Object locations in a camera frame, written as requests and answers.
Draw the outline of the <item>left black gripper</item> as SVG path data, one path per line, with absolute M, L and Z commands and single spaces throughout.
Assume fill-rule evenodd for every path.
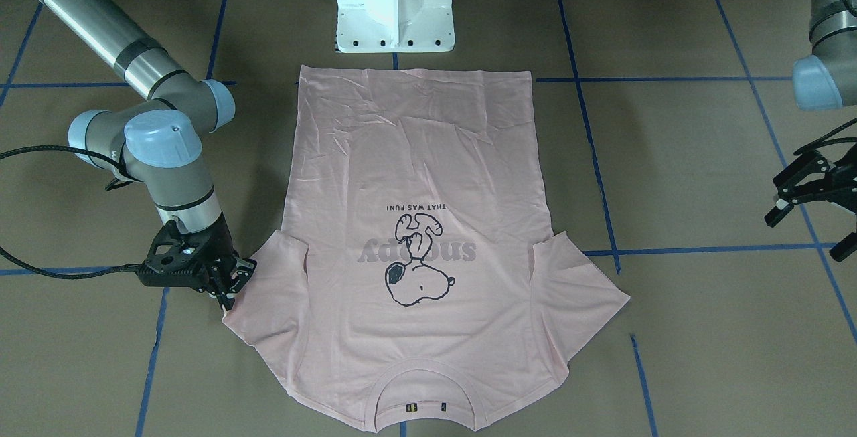
M 840 159 L 833 169 L 819 151 L 806 151 L 773 178 L 775 207 L 765 215 L 769 227 L 777 226 L 796 205 L 826 201 L 856 214 L 856 163 Z M 830 258 L 842 262 L 856 251 L 857 233 L 851 232 L 833 245 Z

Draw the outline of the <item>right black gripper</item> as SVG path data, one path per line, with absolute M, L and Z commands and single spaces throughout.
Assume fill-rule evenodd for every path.
M 145 286 L 211 292 L 220 308 L 230 311 L 257 264 L 239 257 L 226 221 L 216 220 L 201 232 L 185 233 L 169 220 L 154 237 L 137 276 Z

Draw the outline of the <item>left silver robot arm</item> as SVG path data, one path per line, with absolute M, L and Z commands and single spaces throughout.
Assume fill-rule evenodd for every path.
M 804 111 L 841 110 L 856 102 L 855 0 L 811 0 L 808 40 L 811 53 L 793 63 L 796 105 Z M 775 206 L 765 223 L 775 227 L 798 205 L 828 202 L 855 214 L 854 137 L 849 120 L 795 150 L 796 159 L 773 178 Z

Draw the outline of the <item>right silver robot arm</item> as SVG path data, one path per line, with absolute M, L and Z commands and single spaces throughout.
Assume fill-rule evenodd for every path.
M 122 78 L 142 102 L 126 110 L 90 110 L 74 118 L 67 145 L 31 145 L 6 151 L 6 159 L 35 151 L 74 153 L 110 171 L 107 191 L 141 183 L 162 227 L 140 263 L 62 274 L 25 263 L 7 250 L 2 257 L 35 274 L 83 280 L 132 272 L 148 287 L 181 287 L 206 294 L 228 312 L 254 274 L 242 258 L 202 156 L 201 137 L 236 114 L 233 96 L 220 81 L 196 80 L 111 0 L 38 0 Z

